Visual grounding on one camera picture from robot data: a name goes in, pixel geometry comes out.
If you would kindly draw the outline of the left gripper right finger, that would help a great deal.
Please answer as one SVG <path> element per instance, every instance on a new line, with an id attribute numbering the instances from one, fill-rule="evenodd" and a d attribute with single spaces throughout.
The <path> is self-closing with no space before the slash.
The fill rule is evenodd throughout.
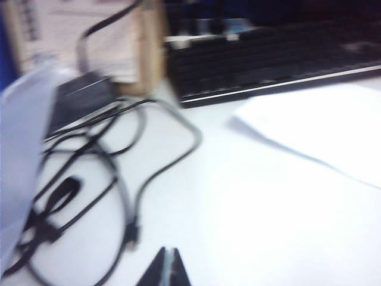
<path id="1" fill-rule="evenodd" d="M 170 252 L 167 285 L 191 286 L 191 282 L 180 255 L 180 251 L 177 248 L 172 249 Z"/>

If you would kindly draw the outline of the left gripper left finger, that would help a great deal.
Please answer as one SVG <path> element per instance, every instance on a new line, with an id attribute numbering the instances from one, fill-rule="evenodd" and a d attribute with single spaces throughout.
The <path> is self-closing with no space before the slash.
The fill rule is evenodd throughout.
<path id="1" fill-rule="evenodd" d="M 136 286 L 158 286 L 161 283 L 161 277 L 164 266 L 165 247 L 161 247 L 158 253 L 149 264 L 146 271 L 141 276 Z"/>

